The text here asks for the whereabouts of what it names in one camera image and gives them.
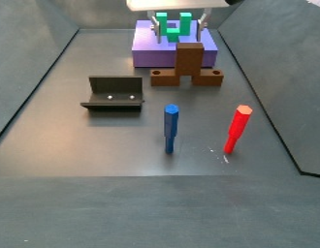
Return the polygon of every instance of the white object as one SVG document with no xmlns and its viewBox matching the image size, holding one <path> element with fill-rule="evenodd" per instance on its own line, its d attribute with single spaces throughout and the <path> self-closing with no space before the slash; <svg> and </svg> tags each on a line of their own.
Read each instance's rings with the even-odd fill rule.
<svg viewBox="0 0 320 248">
<path fill-rule="evenodd" d="M 227 7 L 223 0 L 127 0 L 132 12 Z"/>
</svg>

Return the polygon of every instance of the gray floor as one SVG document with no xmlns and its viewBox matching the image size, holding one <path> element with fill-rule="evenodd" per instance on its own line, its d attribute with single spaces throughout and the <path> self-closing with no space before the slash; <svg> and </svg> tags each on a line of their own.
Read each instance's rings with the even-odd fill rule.
<svg viewBox="0 0 320 248">
<path fill-rule="evenodd" d="M 298 175 L 214 37 L 222 87 L 194 88 L 186 78 L 180 88 L 151 88 L 148 69 L 132 68 L 132 31 L 77 35 L 0 140 L 0 248 L 320 248 L 320 178 Z M 143 76 L 140 115 L 79 106 L 91 96 L 87 76 L 106 74 Z M 170 102 L 180 106 L 179 139 L 166 156 Z M 226 163 L 242 103 L 255 113 Z M 168 174 L 193 176 L 88 176 Z"/>
<path fill-rule="evenodd" d="M 0 175 L 126 176 L 297 174 L 231 55 L 219 46 L 222 87 L 151 87 L 134 69 L 132 30 L 83 30 L 0 141 Z M 143 77 L 140 114 L 89 113 L 88 76 Z M 179 105 L 174 155 L 164 153 L 163 108 Z M 222 147 L 238 105 L 254 114 L 234 153 Z"/>
</svg>

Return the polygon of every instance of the green toy piece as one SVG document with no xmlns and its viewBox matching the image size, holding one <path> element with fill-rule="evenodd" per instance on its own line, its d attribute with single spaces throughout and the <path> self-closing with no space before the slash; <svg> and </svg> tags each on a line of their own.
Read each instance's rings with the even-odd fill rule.
<svg viewBox="0 0 320 248">
<path fill-rule="evenodd" d="M 156 19 L 160 23 L 160 34 L 167 36 L 170 43 L 179 42 L 179 36 L 189 36 L 191 29 L 191 13 L 179 13 L 179 27 L 167 28 L 167 13 L 156 13 Z"/>
</svg>

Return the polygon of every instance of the brown base block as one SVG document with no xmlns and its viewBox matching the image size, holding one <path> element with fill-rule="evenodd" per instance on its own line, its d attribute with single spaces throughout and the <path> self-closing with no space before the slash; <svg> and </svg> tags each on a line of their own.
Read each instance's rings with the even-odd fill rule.
<svg viewBox="0 0 320 248">
<path fill-rule="evenodd" d="M 151 70 L 151 86 L 179 86 L 175 69 Z"/>
<path fill-rule="evenodd" d="M 193 76 L 193 84 L 198 86 L 221 86 L 223 73 L 215 69 L 202 69 L 201 76 Z"/>
</svg>

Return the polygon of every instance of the purple platform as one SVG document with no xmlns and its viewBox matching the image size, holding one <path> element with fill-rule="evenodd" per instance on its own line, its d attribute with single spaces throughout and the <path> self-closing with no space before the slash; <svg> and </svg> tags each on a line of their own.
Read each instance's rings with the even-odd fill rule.
<svg viewBox="0 0 320 248">
<path fill-rule="evenodd" d="M 168 20 L 168 25 L 179 26 L 179 20 Z M 150 20 L 138 20 L 134 37 L 134 66 L 135 67 L 175 67 L 176 43 L 168 43 L 162 37 L 156 43 L 154 31 L 150 29 Z M 190 36 L 179 36 L 180 43 L 197 43 L 197 21 L 191 21 Z M 218 47 L 207 28 L 202 31 L 201 42 L 205 46 L 203 67 L 214 67 L 217 63 Z"/>
</svg>

